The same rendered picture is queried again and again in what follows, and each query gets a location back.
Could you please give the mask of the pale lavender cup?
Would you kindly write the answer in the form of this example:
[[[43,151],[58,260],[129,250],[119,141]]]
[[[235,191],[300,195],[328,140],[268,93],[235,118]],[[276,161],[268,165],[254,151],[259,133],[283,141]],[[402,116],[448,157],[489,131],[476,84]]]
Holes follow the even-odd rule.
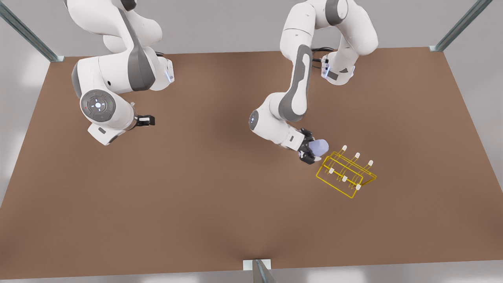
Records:
[[[329,144],[324,139],[313,140],[309,142],[309,149],[314,156],[323,156],[329,150]]]

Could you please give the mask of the silver frame post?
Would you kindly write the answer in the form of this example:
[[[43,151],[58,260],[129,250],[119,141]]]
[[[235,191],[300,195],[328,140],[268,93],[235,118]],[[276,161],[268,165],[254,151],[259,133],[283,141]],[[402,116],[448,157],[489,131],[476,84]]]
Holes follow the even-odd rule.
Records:
[[[445,49],[493,2],[476,0],[450,31],[436,44],[429,46],[430,52],[444,52]]]
[[[56,55],[29,27],[23,23],[3,2],[0,0],[0,17],[9,24],[20,36],[30,43],[41,55],[50,62],[63,62],[64,56]]]
[[[270,270],[272,268],[270,259],[249,259],[243,260],[243,270],[253,272],[253,283],[277,283]]]

